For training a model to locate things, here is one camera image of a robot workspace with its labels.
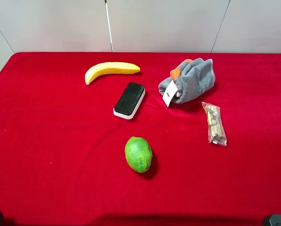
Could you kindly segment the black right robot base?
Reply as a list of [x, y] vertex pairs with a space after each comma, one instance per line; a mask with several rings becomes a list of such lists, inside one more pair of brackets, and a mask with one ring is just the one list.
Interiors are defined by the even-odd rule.
[[281, 214], [266, 216], [263, 220], [263, 226], [281, 226]]

